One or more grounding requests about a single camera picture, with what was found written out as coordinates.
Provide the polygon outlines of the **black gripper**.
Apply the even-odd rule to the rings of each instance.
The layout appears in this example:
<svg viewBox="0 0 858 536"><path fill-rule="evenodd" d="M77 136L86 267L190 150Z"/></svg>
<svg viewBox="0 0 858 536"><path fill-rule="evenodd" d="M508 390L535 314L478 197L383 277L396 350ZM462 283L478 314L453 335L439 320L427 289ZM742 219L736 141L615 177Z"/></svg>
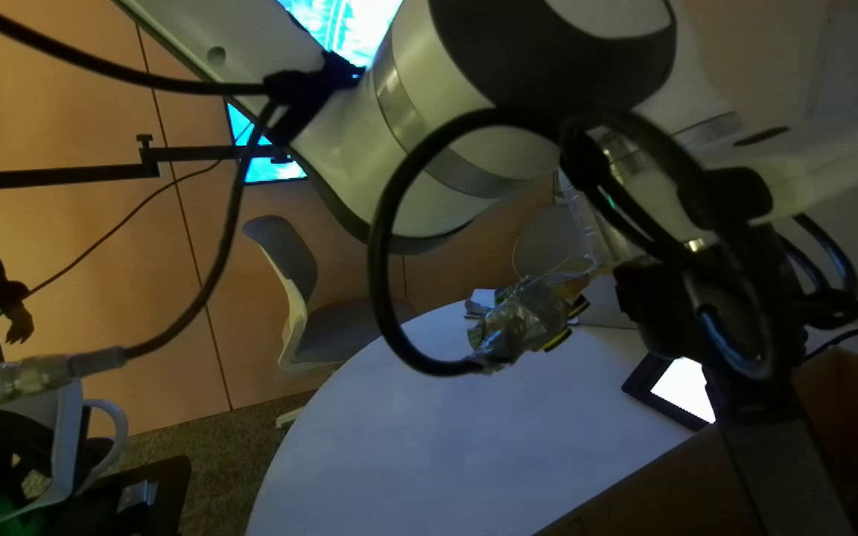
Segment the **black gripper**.
<svg viewBox="0 0 858 536"><path fill-rule="evenodd" d="M682 176L673 197L697 238L718 240L701 252L682 246L628 194L617 203L640 216L651 234L646 255L615 270L617 296L640 328L651 354L692 357L706 371L706 393L718 427L798 423L806 415L792 371L806 359L806 328L831 328L843 293L806 293L789 252L767 222L773 189L746 165Z"/></svg>

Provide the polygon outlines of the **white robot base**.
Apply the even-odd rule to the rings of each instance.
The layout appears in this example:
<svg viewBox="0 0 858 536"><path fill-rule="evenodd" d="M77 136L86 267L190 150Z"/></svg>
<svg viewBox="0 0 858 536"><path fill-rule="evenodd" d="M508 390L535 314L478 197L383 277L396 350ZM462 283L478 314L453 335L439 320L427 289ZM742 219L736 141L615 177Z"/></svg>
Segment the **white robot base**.
<svg viewBox="0 0 858 536"><path fill-rule="evenodd" d="M83 493L122 453L128 414L45 363L0 363L0 536Z"/></svg>

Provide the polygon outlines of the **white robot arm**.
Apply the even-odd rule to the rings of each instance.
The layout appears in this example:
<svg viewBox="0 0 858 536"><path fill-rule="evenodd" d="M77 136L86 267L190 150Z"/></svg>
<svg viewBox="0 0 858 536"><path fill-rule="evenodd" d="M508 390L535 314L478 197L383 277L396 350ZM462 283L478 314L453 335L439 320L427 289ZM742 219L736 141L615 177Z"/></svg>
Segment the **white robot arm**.
<svg viewBox="0 0 858 536"><path fill-rule="evenodd" d="M269 121L375 252L435 243L546 176L600 213L621 296L660 357L697 357L767 536L852 536L789 374L812 325L777 219L858 188L858 121L740 141L678 0L402 0L369 66L283 0L120 0Z"/></svg>

